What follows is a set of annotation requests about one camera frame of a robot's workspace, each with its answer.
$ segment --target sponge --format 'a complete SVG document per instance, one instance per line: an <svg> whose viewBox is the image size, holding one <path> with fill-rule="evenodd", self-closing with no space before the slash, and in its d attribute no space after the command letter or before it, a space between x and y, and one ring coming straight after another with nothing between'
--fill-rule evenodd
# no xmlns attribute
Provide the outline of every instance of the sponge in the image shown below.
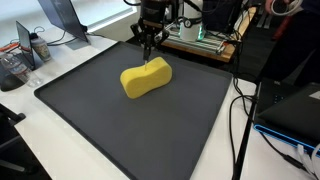
<svg viewBox="0 0 320 180"><path fill-rule="evenodd" d="M121 84L131 99L138 98L145 93L170 82L172 69L161 57L154 58L145 66L127 69L120 76Z"/></svg>

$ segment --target gray mat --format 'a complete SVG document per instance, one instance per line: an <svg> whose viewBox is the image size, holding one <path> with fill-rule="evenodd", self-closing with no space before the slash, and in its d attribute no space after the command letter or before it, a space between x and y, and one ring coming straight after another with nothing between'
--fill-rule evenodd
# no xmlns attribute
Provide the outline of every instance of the gray mat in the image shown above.
<svg viewBox="0 0 320 180"><path fill-rule="evenodd" d="M142 49L126 43L37 89L35 95L129 178L189 179L232 75L152 52L151 58L156 56L170 64L172 80L135 100L126 96L120 74L143 64Z"/></svg>

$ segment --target yellow sponge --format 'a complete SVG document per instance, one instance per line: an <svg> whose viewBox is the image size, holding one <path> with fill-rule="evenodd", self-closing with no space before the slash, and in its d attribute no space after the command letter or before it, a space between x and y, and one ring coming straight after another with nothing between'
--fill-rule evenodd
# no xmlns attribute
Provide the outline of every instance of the yellow sponge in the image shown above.
<svg viewBox="0 0 320 180"><path fill-rule="evenodd" d="M154 58L145 66L130 68L122 72L120 81L131 99L138 98L152 89L167 84L172 77L172 69L161 57Z"/></svg>

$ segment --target window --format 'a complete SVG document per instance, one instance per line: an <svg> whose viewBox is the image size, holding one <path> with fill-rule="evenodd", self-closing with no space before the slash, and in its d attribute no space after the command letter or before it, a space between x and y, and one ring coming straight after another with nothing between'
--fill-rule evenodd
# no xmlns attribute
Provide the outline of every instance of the window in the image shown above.
<svg viewBox="0 0 320 180"><path fill-rule="evenodd" d="M132 12L122 0L71 0L81 24L94 28L117 16ZM37 26L52 27L37 0L10 0L0 11L0 46L18 37L15 21L30 32Z"/></svg>

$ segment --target black mat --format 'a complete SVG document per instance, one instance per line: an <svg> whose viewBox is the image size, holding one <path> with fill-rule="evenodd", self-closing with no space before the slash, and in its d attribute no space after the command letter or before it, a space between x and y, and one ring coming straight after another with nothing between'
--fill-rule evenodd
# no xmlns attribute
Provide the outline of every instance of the black mat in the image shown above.
<svg viewBox="0 0 320 180"><path fill-rule="evenodd" d="M151 58L156 56L170 64L172 80L135 100L126 96L120 74L143 64L142 48L126 43L37 89L35 95L129 178L189 179L232 75L152 52Z"/></svg>

